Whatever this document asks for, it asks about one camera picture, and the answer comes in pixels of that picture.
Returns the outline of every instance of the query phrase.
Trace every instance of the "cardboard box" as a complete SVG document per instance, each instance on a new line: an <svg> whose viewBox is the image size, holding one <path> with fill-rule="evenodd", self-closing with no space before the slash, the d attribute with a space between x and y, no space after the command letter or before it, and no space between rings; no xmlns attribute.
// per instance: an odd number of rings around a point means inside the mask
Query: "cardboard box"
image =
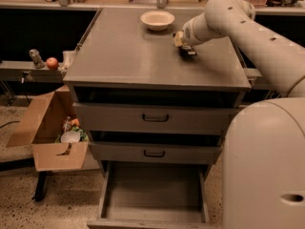
<svg viewBox="0 0 305 229"><path fill-rule="evenodd" d="M58 155L69 146L68 143L54 141L61 134L66 117L76 117L72 103L67 86L35 97L10 137L7 147L31 145L37 171L98 168L88 149L88 142L73 143L69 155Z"/></svg>

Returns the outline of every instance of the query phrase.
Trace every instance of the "white bowl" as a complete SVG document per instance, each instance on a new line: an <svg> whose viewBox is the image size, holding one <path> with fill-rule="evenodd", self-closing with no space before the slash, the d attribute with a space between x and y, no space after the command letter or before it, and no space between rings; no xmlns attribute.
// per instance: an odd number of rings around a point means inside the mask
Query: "white bowl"
<svg viewBox="0 0 305 229"><path fill-rule="evenodd" d="M147 11L141 20L152 31L164 31L174 21L174 16L163 10Z"/></svg>
<svg viewBox="0 0 305 229"><path fill-rule="evenodd" d="M60 141L61 142L79 142L80 139L80 133L75 132L75 131L69 131L64 133L61 138Z"/></svg>

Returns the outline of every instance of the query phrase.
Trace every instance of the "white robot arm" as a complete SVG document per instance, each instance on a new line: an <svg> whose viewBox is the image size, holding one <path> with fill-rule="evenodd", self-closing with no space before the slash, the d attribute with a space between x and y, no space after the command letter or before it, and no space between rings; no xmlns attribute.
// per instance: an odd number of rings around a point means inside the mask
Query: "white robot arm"
<svg viewBox="0 0 305 229"><path fill-rule="evenodd" d="M305 50L254 21L241 0L210 0L175 45L229 36L283 98L255 103L232 121L223 152L224 229L305 226Z"/></svg>
<svg viewBox="0 0 305 229"><path fill-rule="evenodd" d="M283 97L305 96L305 50L254 21L254 6L242 0L209 0L204 12L176 34L176 46L229 36Z"/></svg>

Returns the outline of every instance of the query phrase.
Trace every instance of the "terrazzo floor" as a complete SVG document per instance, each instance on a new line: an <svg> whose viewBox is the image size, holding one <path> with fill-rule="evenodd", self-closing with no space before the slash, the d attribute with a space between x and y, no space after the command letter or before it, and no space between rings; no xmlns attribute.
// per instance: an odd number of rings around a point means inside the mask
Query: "terrazzo floor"
<svg viewBox="0 0 305 229"><path fill-rule="evenodd" d="M0 126L22 118L27 110L25 98L12 106L0 96ZM7 148L10 135L18 123L0 128L0 162L32 157L31 146ZM211 224L222 221L221 157L206 181ZM46 195L37 202L35 194L38 173L34 167L0 172L0 228L3 229L84 229L89 219L96 219L103 184L99 170L50 173Z"/></svg>

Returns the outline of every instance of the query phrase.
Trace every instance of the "cable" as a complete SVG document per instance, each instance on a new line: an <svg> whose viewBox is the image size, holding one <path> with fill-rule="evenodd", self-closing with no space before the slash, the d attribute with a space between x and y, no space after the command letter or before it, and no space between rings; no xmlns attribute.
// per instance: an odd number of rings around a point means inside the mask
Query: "cable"
<svg viewBox="0 0 305 229"><path fill-rule="evenodd" d="M5 123L4 125L0 126L0 129L3 128L3 127L5 127L5 126L7 126L7 125L9 125L9 124L18 123L18 122L20 122L20 121L19 121L19 120L9 121L9 122Z"/></svg>
<svg viewBox="0 0 305 229"><path fill-rule="evenodd" d="M28 103L31 103L30 100L29 100L29 98L28 98L28 95L27 95L27 92L26 92L26 91L24 91L24 94L25 94L26 99L28 100Z"/></svg>

